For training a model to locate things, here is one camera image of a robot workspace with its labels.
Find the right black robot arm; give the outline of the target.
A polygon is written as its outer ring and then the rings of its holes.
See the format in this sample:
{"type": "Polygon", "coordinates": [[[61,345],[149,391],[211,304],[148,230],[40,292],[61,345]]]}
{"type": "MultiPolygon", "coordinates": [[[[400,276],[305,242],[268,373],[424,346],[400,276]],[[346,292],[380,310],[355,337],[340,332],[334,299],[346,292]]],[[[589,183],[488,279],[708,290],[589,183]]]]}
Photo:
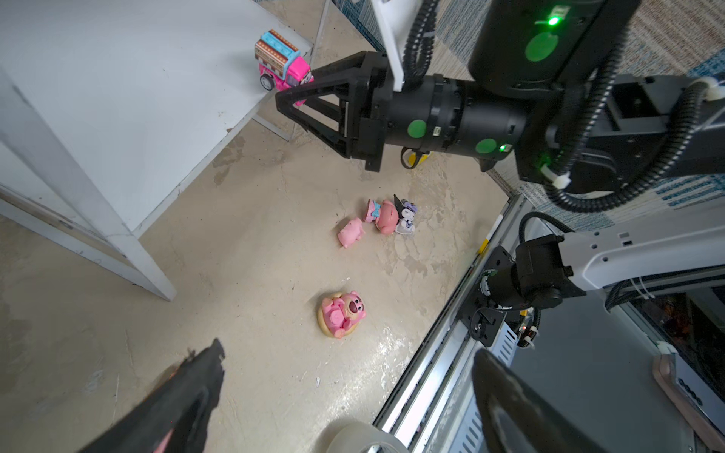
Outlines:
{"type": "MultiPolygon", "coordinates": [[[[438,5],[378,1],[385,49],[361,52],[279,92],[280,113],[346,159],[378,171],[385,145],[420,160],[466,156],[489,171],[515,157],[519,177],[570,213],[605,213],[666,177],[724,169],[724,77],[623,77],[635,1],[494,1],[469,79],[430,75],[438,5]]],[[[464,313],[472,338],[523,315],[530,345],[541,313],[630,279],[721,266],[724,214],[639,219],[589,233],[561,222],[521,237],[515,258],[483,272],[464,313]]]]}

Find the pink toy truck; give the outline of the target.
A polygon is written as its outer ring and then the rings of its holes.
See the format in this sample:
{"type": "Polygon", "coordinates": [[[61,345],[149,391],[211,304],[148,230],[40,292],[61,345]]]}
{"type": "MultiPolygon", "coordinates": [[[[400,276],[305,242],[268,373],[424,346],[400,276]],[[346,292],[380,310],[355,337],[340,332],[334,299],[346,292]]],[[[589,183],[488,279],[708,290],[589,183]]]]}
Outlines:
{"type": "Polygon", "coordinates": [[[297,47],[276,30],[262,34],[254,47],[264,90],[279,92],[313,82],[313,72],[297,47]]]}

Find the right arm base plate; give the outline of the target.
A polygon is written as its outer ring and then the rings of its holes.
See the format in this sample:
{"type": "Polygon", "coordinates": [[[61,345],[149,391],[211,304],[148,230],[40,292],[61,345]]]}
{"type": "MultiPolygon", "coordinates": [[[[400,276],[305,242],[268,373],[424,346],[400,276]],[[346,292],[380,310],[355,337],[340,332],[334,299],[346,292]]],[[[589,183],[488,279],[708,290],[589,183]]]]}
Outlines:
{"type": "Polygon", "coordinates": [[[500,329],[508,327],[516,347],[534,347],[541,310],[526,302],[518,290],[515,261],[498,245],[474,279],[457,315],[468,327],[469,336],[485,347],[492,347],[500,329]]]}

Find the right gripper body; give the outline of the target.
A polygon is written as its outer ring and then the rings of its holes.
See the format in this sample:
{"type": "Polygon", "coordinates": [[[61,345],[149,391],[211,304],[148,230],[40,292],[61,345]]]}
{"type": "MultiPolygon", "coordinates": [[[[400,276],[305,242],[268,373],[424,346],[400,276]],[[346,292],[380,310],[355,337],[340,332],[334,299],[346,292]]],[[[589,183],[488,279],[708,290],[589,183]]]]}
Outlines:
{"type": "Polygon", "coordinates": [[[341,155],[361,160],[364,170],[379,173],[395,79],[387,58],[381,53],[359,52],[350,58],[341,155]]]}

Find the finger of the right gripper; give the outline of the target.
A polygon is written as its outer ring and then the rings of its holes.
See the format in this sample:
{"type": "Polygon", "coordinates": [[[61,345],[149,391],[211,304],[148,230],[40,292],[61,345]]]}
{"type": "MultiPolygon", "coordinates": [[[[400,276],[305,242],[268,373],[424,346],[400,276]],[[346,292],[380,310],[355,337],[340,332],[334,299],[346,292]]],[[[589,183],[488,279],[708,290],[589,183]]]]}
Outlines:
{"type": "Polygon", "coordinates": [[[345,159],[350,158],[349,139],[345,134],[345,113],[339,106],[330,101],[320,98],[308,98],[298,107],[296,101],[287,98],[277,99],[277,110],[279,113],[301,126],[306,132],[317,137],[322,143],[328,145],[338,155],[345,159]],[[332,120],[334,128],[323,123],[316,117],[312,117],[302,108],[309,108],[319,113],[322,117],[332,120]]]}
{"type": "Polygon", "coordinates": [[[335,88],[346,86],[357,77],[363,64],[363,53],[345,57],[336,62],[318,67],[312,71],[313,81],[278,92],[275,96],[277,108],[292,108],[298,101],[313,96],[331,94],[335,88]]]}

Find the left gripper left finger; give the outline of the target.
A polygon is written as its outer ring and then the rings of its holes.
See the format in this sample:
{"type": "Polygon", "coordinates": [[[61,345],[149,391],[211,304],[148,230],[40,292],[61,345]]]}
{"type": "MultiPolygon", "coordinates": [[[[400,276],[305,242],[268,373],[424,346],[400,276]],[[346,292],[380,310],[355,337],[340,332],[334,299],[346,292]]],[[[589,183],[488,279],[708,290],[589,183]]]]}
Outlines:
{"type": "Polygon", "coordinates": [[[225,377],[218,339],[192,353],[141,404],[83,452],[202,452],[225,377]]]}

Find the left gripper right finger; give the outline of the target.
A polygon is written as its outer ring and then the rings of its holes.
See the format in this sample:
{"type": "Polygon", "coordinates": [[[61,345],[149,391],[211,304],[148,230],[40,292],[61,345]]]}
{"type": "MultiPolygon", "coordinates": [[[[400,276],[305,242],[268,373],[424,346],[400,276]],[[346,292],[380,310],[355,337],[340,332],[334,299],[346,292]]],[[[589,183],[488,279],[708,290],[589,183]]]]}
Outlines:
{"type": "Polygon", "coordinates": [[[603,451],[486,349],[475,354],[472,382],[489,452],[603,451]]]}

